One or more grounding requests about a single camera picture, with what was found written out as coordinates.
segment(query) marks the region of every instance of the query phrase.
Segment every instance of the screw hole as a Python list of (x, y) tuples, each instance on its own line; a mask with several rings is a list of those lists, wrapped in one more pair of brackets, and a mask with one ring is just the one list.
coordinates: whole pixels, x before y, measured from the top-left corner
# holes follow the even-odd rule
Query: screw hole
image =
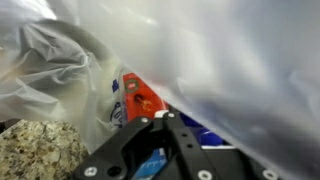
[(168, 116), (174, 118), (175, 115), (173, 113), (169, 113)]
[(147, 123), (147, 122), (148, 122), (148, 119), (147, 119), (147, 118), (142, 118), (141, 121), (142, 121), (143, 123)]
[(98, 169), (96, 167), (88, 167), (85, 171), (84, 171), (84, 175), (86, 177), (93, 177), (97, 174)]
[(262, 172), (262, 174), (267, 180), (277, 180), (278, 179), (278, 175), (269, 169), (264, 170)]
[(198, 172), (200, 180), (212, 180), (212, 174), (207, 170), (201, 170)]
[(118, 176), (121, 173), (121, 168), (117, 166), (113, 166), (108, 170), (108, 174), (111, 177)]

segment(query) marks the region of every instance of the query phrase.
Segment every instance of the red package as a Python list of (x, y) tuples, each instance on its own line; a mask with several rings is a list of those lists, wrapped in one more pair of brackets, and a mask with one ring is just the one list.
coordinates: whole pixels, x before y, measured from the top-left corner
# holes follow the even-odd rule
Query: red package
[(153, 119), (157, 111), (168, 109), (168, 104), (134, 73), (124, 75), (123, 82), (128, 122), (137, 116)]

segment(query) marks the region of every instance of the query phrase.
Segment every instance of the plastic wrap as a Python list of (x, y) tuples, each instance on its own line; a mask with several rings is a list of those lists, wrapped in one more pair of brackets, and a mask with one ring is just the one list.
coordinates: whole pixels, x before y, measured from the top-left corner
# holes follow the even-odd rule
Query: plastic wrap
[(318, 179), (320, 1), (74, 4), (65, 21), (99, 39), (167, 102), (284, 179)]
[(120, 64), (72, 25), (67, 9), (59, 1), (0, 2), (0, 122), (70, 122), (92, 152), (117, 129), (110, 116)]

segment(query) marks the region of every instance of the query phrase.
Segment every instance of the countertop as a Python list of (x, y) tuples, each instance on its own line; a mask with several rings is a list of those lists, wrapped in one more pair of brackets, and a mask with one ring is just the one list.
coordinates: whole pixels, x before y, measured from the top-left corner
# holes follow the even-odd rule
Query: countertop
[(21, 120), (0, 134), (0, 179), (69, 179), (87, 156), (70, 124)]

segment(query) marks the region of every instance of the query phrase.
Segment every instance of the blue label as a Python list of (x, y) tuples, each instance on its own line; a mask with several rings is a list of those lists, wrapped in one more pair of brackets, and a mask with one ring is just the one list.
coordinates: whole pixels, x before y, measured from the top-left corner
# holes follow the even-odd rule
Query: blue label
[(150, 179), (156, 175), (166, 163), (167, 158), (164, 154), (163, 148), (156, 149), (153, 151), (152, 156), (140, 166), (133, 179)]
[(119, 89), (119, 84), (118, 84), (118, 81), (115, 79), (112, 82), (112, 91), (113, 91), (113, 93), (116, 92), (118, 89)]
[(110, 116), (110, 121), (113, 125), (117, 126), (118, 128), (123, 127), (122, 111), (119, 102), (116, 102), (116, 104), (114, 105), (114, 108)]

